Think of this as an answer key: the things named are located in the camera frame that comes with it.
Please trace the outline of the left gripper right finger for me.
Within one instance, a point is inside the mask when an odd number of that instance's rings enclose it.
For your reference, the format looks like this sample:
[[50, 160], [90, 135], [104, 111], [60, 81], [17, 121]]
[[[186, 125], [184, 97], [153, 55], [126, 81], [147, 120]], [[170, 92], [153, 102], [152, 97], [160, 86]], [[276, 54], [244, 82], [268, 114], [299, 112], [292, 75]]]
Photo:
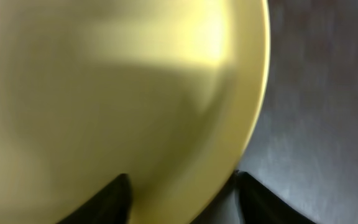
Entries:
[[246, 224], [315, 224], [248, 172], [235, 171], [239, 205]]

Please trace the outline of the dark brown serving tray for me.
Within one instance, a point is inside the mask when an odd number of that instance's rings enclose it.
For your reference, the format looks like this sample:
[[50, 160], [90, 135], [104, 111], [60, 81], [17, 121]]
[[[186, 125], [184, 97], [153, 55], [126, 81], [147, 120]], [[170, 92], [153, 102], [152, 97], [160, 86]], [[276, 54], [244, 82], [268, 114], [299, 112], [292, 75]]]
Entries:
[[238, 164], [317, 223], [358, 223], [358, 0], [271, 0], [270, 68]]

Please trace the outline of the yellow round plate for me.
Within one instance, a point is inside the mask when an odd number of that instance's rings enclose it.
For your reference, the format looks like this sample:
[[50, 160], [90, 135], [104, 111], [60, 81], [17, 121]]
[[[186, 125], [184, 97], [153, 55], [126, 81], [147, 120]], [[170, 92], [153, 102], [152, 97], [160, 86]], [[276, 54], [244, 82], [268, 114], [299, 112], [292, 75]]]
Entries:
[[189, 223], [241, 158], [266, 1], [0, 1], [0, 223], [58, 223], [128, 174], [128, 223]]

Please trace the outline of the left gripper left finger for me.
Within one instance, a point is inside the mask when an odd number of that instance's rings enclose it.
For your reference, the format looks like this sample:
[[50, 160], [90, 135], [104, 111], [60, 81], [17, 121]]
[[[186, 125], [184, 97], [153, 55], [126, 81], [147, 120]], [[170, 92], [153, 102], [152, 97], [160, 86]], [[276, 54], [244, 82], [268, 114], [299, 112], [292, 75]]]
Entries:
[[58, 224], [127, 224], [132, 207], [128, 174], [120, 174]]

